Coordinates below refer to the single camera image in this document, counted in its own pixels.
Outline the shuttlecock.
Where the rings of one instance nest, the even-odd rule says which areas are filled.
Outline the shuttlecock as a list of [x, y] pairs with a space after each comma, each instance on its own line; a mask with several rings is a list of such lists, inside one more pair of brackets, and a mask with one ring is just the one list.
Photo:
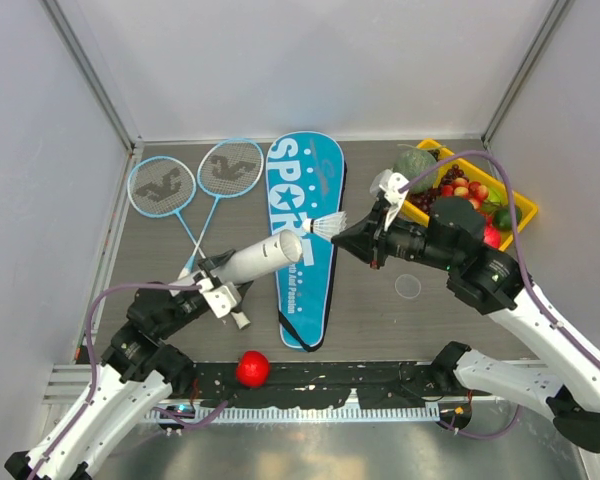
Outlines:
[[320, 218], [307, 218], [302, 222], [305, 232], [318, 235], [329, 240], [346, 229], [347, 213], [338, 211]]

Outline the white shuttlecock tube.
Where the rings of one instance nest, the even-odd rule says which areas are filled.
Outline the white shuttlecock tube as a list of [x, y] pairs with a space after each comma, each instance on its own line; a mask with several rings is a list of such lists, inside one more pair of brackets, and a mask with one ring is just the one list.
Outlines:
[[240, 285], [274, 273], [302, 259], [301, 239], [290, 230], [270, 236], [230, 255], [213, 271], [222, 283]]

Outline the clear tube lid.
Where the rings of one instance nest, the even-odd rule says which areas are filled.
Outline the clear tube lid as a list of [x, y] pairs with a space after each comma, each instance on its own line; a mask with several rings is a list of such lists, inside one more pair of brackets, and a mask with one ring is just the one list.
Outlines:
[[411, 274], [402, 274], [397, 277], [394, 282], [394, 288], [400, 297], [407, 300], [417, 298], [422, 291], [420, 280]]

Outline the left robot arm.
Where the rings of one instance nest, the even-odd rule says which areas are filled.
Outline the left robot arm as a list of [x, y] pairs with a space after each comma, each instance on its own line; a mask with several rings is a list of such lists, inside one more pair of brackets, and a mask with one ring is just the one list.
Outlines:
[[193, 388], [193, 362], [166, 339], [202, 314], [223, 317], [240, 307], [253, 281], [270, 273], [253, 252], [229, 251], [201, 262], [173, 284], [130, 285], [133, 304], [91, 378], [62, 420], [40, 443], [13, 453], [14, 479], [91, 479], [139, 420], [169, 396]]

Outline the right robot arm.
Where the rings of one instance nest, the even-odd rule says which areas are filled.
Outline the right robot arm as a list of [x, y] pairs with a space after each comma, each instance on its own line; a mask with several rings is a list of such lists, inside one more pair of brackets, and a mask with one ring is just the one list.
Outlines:
[[485, 218], [458, 197], [437, 200], [426, 226], [403, 219], [386, 226], [387, 212], [386, 201], [376, 201], [333, 244], [374, 269], [395, 257], [445, 271], [457, 299], [513, 333], [549, 369], [519, 368], [451, 342], [434, 360], [434, 386], [445, 394], [464, 387], [502, 397], [545, 417], [578, 447], [600, 453], [600, 350], [550, 304], [518, 261], [484, 242]]

